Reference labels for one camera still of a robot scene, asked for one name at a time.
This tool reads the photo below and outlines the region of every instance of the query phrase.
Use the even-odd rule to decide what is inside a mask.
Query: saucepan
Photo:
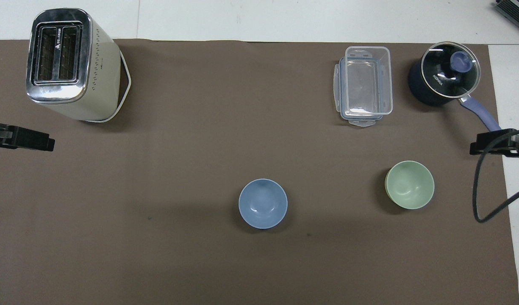
[[[408,85],[420,102],[442,106],[457,99],[474,112],[489,131],[500,130],[496,119],[470,94],[480,82],[480,64],[462,44],[440,42],[432,45],[410,69]]]

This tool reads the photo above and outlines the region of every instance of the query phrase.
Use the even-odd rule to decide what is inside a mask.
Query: purple pot handle
[[[489,131],[497,131],[501,130],[495,118],[487,111],[487,109],[478,102],[477,99],[471,97],[470,95],[459,98],[459,102],[461,106],[467,108],[468,110],[474,112],[480,120],[485,124]]]

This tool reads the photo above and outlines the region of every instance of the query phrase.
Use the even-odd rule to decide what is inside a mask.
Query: glass pot lid
[[[470,94],[480,81],[480,64],[469,48],[440,42],[422,57],[422,77],[435,93],[447,98]]]

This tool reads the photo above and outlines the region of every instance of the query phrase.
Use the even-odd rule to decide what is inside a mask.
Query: green bowl
[[[386,192],[394,203],[415,210],[424,207],[432,198],[434,179],[420,162],[399,162],[387,173]]]

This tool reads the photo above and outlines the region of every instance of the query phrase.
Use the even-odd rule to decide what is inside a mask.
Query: white table
[[[113,38],[489,44],[499,123],[519,129],[519,29],[494,10],[493,0],[80,3]],[[29,39],[39,12],[76,5],[70,0],[0,0],[0,39]],[[519,160],[504,158],[504,169],[512,195],[519,190]],[[519,278],[519,200],[509,211]]]

